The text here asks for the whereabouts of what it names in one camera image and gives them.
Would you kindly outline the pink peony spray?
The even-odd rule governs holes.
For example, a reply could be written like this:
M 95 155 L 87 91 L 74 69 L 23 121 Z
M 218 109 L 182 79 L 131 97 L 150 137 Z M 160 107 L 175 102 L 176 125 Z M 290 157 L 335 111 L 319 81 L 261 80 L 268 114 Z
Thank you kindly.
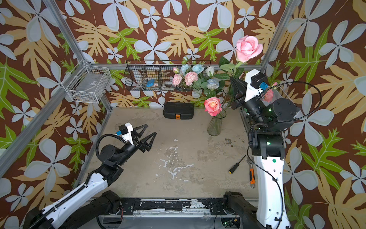
M 263 101 L 265 102 L 272 102 L 273 99 L 274 99 L 274 95 L 275 95 L 275 91 L 277 89 L 277 86 L 278 86 L 278 83 L 274 83 L 271 87 L 268 86 L 266 89 L 265 89 L 265 94 L 263 95 L 262 99 Z

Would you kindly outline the large pink rose stem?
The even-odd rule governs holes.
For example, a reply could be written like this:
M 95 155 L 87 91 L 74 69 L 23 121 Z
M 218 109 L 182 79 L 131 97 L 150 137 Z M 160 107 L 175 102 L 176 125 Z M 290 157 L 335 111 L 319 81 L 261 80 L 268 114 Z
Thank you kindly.
M 214 78 L 220 80 L 229 80 L 232 78 L 240 78 L 245 71 L 244 65 L 263 52 L 263 45 L 259 43 L 254 36 L 244 36 L 236 42 L 233 54 L 236 61 L 231 62 L 224 56 L 219 61 L 220 70 L 223 73 L 217 73 Z

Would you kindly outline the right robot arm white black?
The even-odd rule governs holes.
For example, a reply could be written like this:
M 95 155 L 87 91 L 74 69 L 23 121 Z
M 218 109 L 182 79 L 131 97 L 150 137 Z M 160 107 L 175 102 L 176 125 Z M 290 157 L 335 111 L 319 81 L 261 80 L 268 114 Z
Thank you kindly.
M 299 112 L 292 101 L 274 96 L 265 102 L 260 87 L 240 79 L 230 79 L 233 88 L 231 107 L 239 109 L 248 136 L 247 160 L 256 169 L 259 200 L 255 214 L 244 209 L 238 196 L 228 195 L 227 206 L 241 218 L 243 228 L 289 229 L 283 187 L 285 147 L 282 131 L 294 123 Z

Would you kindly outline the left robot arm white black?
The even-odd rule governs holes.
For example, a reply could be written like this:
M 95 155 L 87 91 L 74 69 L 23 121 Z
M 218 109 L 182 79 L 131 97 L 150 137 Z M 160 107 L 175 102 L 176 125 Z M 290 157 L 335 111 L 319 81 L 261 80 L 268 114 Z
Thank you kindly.
M 156 132 L 143 137 L 147 124 L 133 128 L 130 123 L 119 126 L 115 134 L 104 134 L 96 141 L 95 153 L 101 165 L 90 172 L 86 180 L 63 198 L 39 210 L 29 211 L 24 219 L 25 229 L 78 228 L 105 213 L 120 202 L 111 191 L 94 200 L 93 207 L 85 203 L 114 183 L 123 173 L 121 167 L 138 150 L 150 151 Z

